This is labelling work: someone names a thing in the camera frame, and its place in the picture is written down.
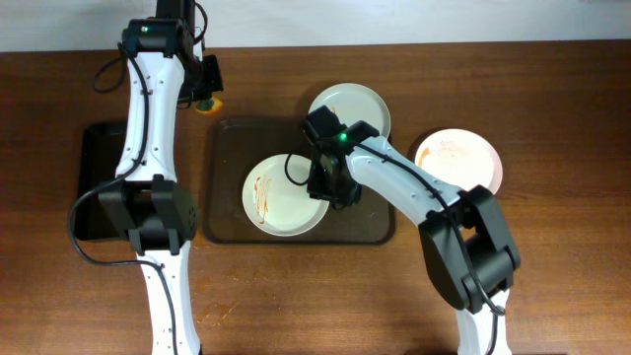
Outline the orange green sponge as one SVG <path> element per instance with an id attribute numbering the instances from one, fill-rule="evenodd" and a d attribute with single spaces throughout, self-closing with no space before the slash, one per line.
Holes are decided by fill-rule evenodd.
<path id="1" fill-rule="evenodd" d="M 209 98 L 200 101 L 195 109 L 201 114 L 212 115 L 218 113 L 223 108 L 223 106 L 224 104 L 221 100 L 217 98 Z"/>

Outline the white plate with ketchup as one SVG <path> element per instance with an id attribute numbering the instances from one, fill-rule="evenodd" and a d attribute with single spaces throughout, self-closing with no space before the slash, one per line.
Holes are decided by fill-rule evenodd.
<path id="1" fill-rule="evenodd" d="M 305 185 L 290 182 L 309 176 L 311 161 L 288 154 L 270 156 L 246 176 L 242 203 L 250 222 L 261 231 L 281 238 L 295 237 L 313 229 L 325 216 L 329 203 L 312 199 Z"/>

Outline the pinkish white plate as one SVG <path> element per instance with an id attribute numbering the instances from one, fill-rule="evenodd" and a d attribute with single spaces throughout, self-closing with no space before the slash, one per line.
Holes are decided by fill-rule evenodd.
<path id="1" fill-rule="evenodd" d="M 503 165 L 496 149 L 480 135 L 458 128 L 429 134 L 416 149 L 414 163 L 431 176 L 471 190 L 481 185 L 496 194 Z"/>

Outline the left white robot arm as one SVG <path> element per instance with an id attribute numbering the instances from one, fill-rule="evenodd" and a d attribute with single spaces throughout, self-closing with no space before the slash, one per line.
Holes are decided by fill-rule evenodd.
<path id="1" fill-rule="evenodd" d="M 117 181 L 99 194 L 116 232 L 129 241 L 149 301 L 152 353 L 199 354 L 192 316 L 188 262 L 198 209 L 177 182 L 174 143 L 178 104 L 191 99 L 207 60 L 195 50 L 192 21 L 152 17 L 130 21 L 121 52 L 130 103 Z"/>

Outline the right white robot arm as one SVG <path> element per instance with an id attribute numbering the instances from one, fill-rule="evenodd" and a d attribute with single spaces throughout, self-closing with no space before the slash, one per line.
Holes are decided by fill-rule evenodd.
<path id="1" fill-rule="evenodd" d="M 510 353 L 506 306 L 521 256 L 495 196 L 432 177 L 364 121 L 307 119 L 303 130 L 310 196 L 346 207 L 362 187 L 378 193 L 416 225 L 428 276 L 456 311 L 458 353 Z"/>

